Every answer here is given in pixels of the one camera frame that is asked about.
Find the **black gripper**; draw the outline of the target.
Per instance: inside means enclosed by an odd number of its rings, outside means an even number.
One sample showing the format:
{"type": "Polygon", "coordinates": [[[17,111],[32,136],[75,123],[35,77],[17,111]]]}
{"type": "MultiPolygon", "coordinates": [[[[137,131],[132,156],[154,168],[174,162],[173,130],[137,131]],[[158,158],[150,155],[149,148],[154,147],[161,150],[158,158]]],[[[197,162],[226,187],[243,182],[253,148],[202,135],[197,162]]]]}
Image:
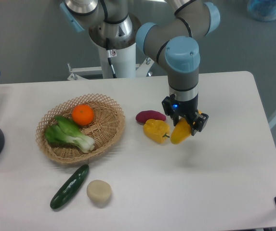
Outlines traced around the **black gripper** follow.
{"type": "Polygon", "coordinates": [[[174,126],[178,124],[180,117],[184,118],[192,126],[192,136],[201,132],[209,119],[208,114],[198,112],[198,95],[188,101],[178,101],[175,94],[172,94],[162,101],[162,106],[165,115],[173,120],[174,126]]]}

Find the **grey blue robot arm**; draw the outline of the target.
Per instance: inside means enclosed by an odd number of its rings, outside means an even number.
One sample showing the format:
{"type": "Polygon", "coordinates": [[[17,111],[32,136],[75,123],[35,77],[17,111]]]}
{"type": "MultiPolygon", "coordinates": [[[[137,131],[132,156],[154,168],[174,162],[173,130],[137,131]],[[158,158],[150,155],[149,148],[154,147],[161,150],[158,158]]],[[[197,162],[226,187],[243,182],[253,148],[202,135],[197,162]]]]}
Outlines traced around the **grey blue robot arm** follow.
{"type": "Polygon", "coordinates": [[[200,132],[208,115],[198,111],[200,53],[197,39],[220,23],[218,8],[199,0],[170,0],[175,19],[166,26],[141,24],[126,0],[64,0],[60,8],[78,32],[87,31],[97,46],[104,78],[134,77],[135,50],[164,69],[169,95],[162,101],[174,124],[183,118],[191,134],[200,132]]]}

